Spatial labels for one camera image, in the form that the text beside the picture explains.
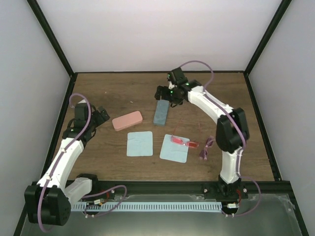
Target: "black frame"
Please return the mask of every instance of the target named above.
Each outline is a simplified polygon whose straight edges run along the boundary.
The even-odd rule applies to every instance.
[[[66,91],[66,95],[63,100],[63,105],[58,117],[57,125],[54,131],[54,135],[52,137],[52,141],[48,150],[48,154],[46,157],[46,161],[44,164],[44,168],[42,171],[42,175],[47,171],[50,163],[52,162],[54,151],[57,147],[57,142],[59,138],[59,134],[61,132],[63,120],[65,118],[65,114],[67,111],[67,107],[69,105],[69,97],[73,92],[75,81],[77,79],[78,73],[73,72],[65,54],[63,53],[63,50],[61,46],[59,45],[52,29],[50,28],[43,12],[40,9],[40,6],[38,5],[37,0],[27,0],[31,9],[33,10],[36,18],[38,19],[40,25],[42,26],[44,32],[46,33],[49,41],[51,42],[53,48],[55,49],[60,61],[62,62],[63,66],[65,67],[67,73],[69,74],[70,80],[68,84],[68,88]],[[308,236],[308,231],[306,229],[303,217],[301,215],[298,203],[295,199],[291,184],[289,181],[283,181],[275,156],[273,154],[270,141],[259,111],[259,107],[257,104],[257,101],[255,99],[254,92],[251,87],[250,79],[249,79],[249,74],[254,68],[255,64],[257,63],[261,53],[263,52],[264,48],[266,47],[269,39],[271,38],[273,32],[275,31],[277,25],[279,24],[282,16],[284,15],[285,11],[287,10],[288,6],[290,5],[291,0],[282,0],[280,3],[278,10],[276,11],[273,19],[271,20],[263,38],[261,39],[255,53],[253,54],[247,68],[245,71],[215,71],[216,73],[227,73],[227,72],[238,72],[238,73],[243,73],[245,77],[245,82],[248,87],[248,91],[251,97],[252,105],[256,114],[256,118],[258,121],[259,129],[262,135],[262,139],[266,148],[266,152],[269,158],[270,166],[272,169],[272,173],[274,176],[275,181],[260,181],[258,182],[262,193],[266,194],[288,194],[291,202],[295,205],[295,215],[298,220],[302,235]],[[167,73],[168,71],[151,71],[151,73]],[[186,71],[188,73],[209,73],[208,71]],[[143,71],[143,72],[131,72],[131,73],[148,73],[148,71]],[[100,181],[101,186],[103,189],[109,188],[111,186],[115,186],[118,184],[124,184],[128,188],[128,192],[130,194],[204,194],[203,189],[205,186],[211,186],[213,184],[216,184],[217,182],[151,182],[151,181]],[[257,188],[256,186],[251,183],[251,182],[242,182],[242,185],[244,185],[248,193],[257,193]],[[205,194],[205,197],[211,198],[211,195]],[[24,221],[26,219],[27,213],[26,213],[26,208],[24,206],[23,211],[21,213],[21,217],[19,219],[19,222],[17,224],[14,236],[20,236]]]

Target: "gray block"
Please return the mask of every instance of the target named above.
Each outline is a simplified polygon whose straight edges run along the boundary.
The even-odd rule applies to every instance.
[[[154,115],[153,124],[159,126],[165,126],[169,101],[159,100],[157,101],[157,109]]]

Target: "wooden table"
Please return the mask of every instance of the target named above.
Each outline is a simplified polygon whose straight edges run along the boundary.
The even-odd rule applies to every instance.
[[[189,80],[196,79],[205,84],[208,73],[186,74]],[[203,148],[190,149],[185,164],[159,158],[165,134],[172,134],[182,118],[176,135],[196,140],[199,137],[198,123],[203,144],[209,135],[215,136],[215,123],[198,107],[184,102],[182,106],[170,108],[166,126],[153,125],[157,101],[154,94],[158,85],[166,86],[165,73],[88,73],[79,74],[73,92],[87,97],[96,107],[103,106],[111,119],[97,129],[83,153],[76,161],[69,179],[80,173],[96,174],[100,180],[169,180],[169,181],[215,181],[221,171],[222,152],[214,145],[209,149],[208,160],[198,155]],[[230,106],[245,110],[250,129],[250,139],[241,162],[241,174],[256,180],[273,180],[269,160],[265,151],[251,99],[241,73],[218,73],[208,91]],[[116,132],[113,118],[140,111],[143,122],[139,125]],[[63,131],[74,111],[68,108]],[[127,133],[137,131],[153,132],[153,156],[127,157]]]

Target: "gray floor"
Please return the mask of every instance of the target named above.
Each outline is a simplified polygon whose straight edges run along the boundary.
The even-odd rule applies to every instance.
[[[240,210],[247,211],[258,196],[243,200]],[[263,195],[253,213],[225,218],[220,213],[116,212],[86,219],[73,212],[65,226],[50,233],[26,220],[22,236],[298,236],[301,235],[293,206],[287,196]]]

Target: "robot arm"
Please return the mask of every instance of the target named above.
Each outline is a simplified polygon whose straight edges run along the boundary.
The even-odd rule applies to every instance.
[[[64,225],[70,216],[71,207],[83,196],[91,192],[92,181],[96,177],[93,175],[79,175],[71,185],[67,188],[65,187],[75,161],[84,150],[87,142],[94,137],[96,128],[109,120],[109,115],[104,108],[100,107],[98,111],[93,105],[91,107],[94,111],[87,129],[65,150],[65,147],[81,132],[88,120],[88,106],[85,100],[82,100],[75,106],[74,119],[69,122],[66,131],[63,133],[60,149],[49,169],[36,185],[30,185],[26,188],[24,197],[28,218],[31,223],[38,223],[37,209],[40,193],[48,179],[49,182],[41,208],[43,224]],[[61,154],[62,157],[55,166],[57,157]]]
[[[201,110],[203,110],[217,124],[216,142],[222,150],[222,170],[220,180],[225,185],[230,185],[238,181],[236,173],[237,153],[242,155],[242,140],[225,113],[214,103],[206,98],[208,95],[213,101],[223,107],[234,119],[245,140],[249,138],[249,131],[246,122],[245,112],[241,109],[233,109],[227,104],[222,103],[207,91],[198,81],[188,81],[181,68],[176,68],[168,73],[168,87],[159,86],[155,98],[168,100],[171,107],[182,105],[186,100]]]

